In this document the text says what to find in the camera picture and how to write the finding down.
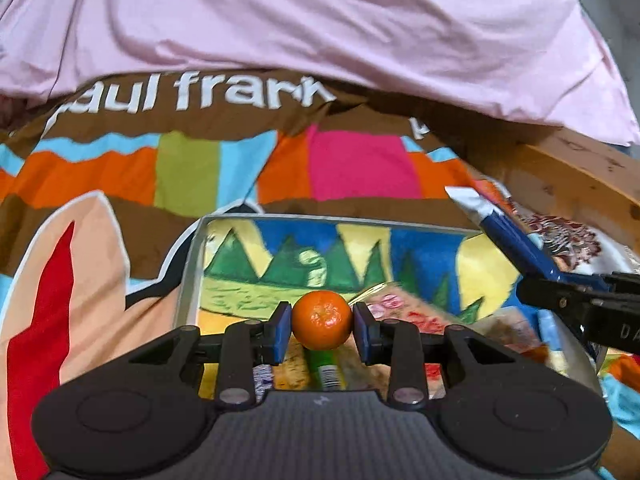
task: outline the pink sheet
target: pink sheet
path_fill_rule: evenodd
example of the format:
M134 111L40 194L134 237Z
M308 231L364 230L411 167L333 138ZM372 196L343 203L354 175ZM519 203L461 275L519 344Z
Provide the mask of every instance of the pink sheet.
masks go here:
M286 67L640 143L577 0L0 0L0 94L110 73Z

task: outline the screw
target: screw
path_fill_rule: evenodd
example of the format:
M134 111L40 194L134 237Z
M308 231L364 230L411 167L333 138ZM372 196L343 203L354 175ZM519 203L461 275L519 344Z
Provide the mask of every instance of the screw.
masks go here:
M424 399L424 393L418 388L398 388L394 391L394 399L402 404L418 404Z
M220 392L220 400L225 404L242 404L251 398L244 388L227 388Z

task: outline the mandarin orange fruit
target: mandarin orange fruit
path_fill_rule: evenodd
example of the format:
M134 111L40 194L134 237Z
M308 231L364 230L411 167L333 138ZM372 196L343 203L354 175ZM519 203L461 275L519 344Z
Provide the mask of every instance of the mandarin orange fruit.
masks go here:
M296 301L291 330L309 350L332 350L349 338L353 313L340 294L314 290Z

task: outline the magenta patch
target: magenta patch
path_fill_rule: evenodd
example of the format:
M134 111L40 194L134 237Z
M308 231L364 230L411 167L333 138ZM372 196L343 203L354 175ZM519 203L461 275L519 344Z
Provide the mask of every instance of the magenta patch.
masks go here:
M414 167L397 136L307 131L316 200L422 198Z

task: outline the tangerine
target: tangerine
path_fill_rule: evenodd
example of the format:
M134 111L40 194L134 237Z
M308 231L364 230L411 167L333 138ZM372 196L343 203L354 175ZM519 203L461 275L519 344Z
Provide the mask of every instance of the tangerine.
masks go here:
M309 350L332 350L349 338L353 313L340 294L314 290L296 301L291 330Z

